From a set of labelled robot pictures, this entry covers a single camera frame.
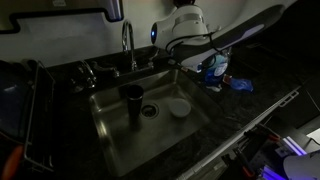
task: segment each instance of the faucet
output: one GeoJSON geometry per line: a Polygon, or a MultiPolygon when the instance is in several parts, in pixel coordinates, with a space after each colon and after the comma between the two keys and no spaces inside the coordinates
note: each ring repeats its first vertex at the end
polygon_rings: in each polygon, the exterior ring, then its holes
{"type": "Polygon", "coordinates": [[[86,61],[80,61],[82,67],[79,67],[79,70],[84,74],[87,72],[89,76],[87,77],[87,83],[89,88],[94,88],[96,86],[97,77],[93,74],[92,69],[86,61]]]}
{"type": "Polygon", "coordinates": [[[133,42],[133,30],[132,25],[129,20],[125,20],[122,25],[122,48],[123,52],[127,55],[128,52],[128,29],[129,29],[129,36],[130,36],[130,48],[131,48],[131,71],[136,71],[138,66],[137,62],[134,59],[134,42],[133,42]]]}

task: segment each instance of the countertop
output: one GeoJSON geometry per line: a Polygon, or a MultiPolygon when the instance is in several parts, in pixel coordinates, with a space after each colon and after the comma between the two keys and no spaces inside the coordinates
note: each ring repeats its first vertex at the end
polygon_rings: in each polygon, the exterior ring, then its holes
{"type": "MultiPolygon", "coordinates": [[[[118,80],[102,77],[96,89],[84,89],[74,94],[68,92],[66,83],[59,84],[58,81],[54,102],[54,178],[99,180],[179,177],[300,85],[301,80],[297,77],[303,75],[297,71],[292,72],[285,62],[279,63],[278,59],[264,53],[254,54],[250,51],[242,47],[234,48],[227,74],[252,80],[253,92],[236,91],[228,85],[223,85],[219,93],[213,92],[204,86],[203,73],[187,72],[220,106],[223,112],[221,117],[121,178],[112,177],[108,173],[91,116],[89,97],[94,92],[113,87],[128,78],[139,78],[177,66],[169,66],[163,63],[168,59],[160,58],[155,61],[154,72],[118,80]]],[[[49,70],[59,80],[68,78],[66,69],[55,67],[49,70]]]]}

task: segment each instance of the granite countertop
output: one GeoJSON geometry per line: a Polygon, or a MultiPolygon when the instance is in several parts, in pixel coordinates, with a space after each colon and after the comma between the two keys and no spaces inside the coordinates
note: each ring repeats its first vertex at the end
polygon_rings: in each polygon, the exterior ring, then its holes
{"type": "MultiPolygon", "coordinates": [[[[124,80],[102,78],[103,83],[98,84],[96,89],[85,89],[76,94],[67,92],[65,83],[58,83],[53,128],[55,178],[97,180],[177,178],[299,86],[296,74],[284,68],[285,63],[279,63],[277,59],[264,54],[252,56],[252,52],[246,51],[242,48],[234,49],[227,74],[234,78],[252,80],[254,91],[251,93],[236,91],[223,85],[222,91],[216,93],[203,85],[203,73],[187,72],[186,74],[220,106],[222,116],[121,178],[112,177],[108,173],[88,99],[94,92],[112,87],[124,80]]],[[[154,72],[175,68],[157,63],[155,66],[154,72]]],[[[57,79],[67,78],[68,75],[63,68],[60,70],[55,68],[51,72],[57,79]]]]}

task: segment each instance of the sink basin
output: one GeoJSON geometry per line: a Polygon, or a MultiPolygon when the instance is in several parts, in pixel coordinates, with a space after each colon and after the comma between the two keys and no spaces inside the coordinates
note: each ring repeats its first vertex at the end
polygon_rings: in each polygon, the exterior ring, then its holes
{"type": "Polygon", "coordinates": [[[180,70],[161,72],[90,97],[90,106],[110,174],[123,176],[212,122],[217,104],[180,70]],[[144,89],[141,113],[129,121],[126,87],[144,89]],[[190,113],[177,118],[169,102],[182,98],[190,113]]]}

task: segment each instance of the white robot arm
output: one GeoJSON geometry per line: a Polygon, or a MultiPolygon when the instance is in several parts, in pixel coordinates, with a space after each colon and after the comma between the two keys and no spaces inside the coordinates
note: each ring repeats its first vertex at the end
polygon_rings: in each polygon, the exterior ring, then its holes
{"type": "Polygon", "coordinates": [[[181,6],[164,21],[154,23],[151,41],[195,71],[210,56],[273,25],[295,1],[246,0],[240,15],[217,32],[208,32],[200,7],[181,6]]]}

